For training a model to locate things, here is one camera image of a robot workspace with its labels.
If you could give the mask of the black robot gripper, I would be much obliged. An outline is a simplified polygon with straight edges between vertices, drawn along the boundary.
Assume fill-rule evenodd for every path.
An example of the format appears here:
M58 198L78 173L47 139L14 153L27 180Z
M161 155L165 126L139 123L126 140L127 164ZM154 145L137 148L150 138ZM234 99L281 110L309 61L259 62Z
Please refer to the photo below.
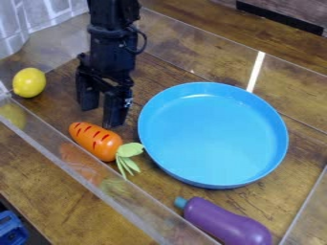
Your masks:
M134 27L119 30L90 25L90 54L81 54L75 73L77 101L83 111L97 109L101 103L99 78L110 78L118 85L107 84L105 93L103 127L125 124L134 103L131 71L138 54L138 34Z

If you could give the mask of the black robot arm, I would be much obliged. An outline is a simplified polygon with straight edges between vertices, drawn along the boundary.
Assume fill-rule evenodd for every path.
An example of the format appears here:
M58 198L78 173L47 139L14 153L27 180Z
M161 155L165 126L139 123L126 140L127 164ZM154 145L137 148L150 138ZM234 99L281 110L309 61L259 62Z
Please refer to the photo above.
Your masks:
M103 127L121 126L134 102L131 71L135 56L147 46L147 35L137 28L138 0L87 0L91 23L90 54L78 55L77 101L83 111L99 107L105 94Z

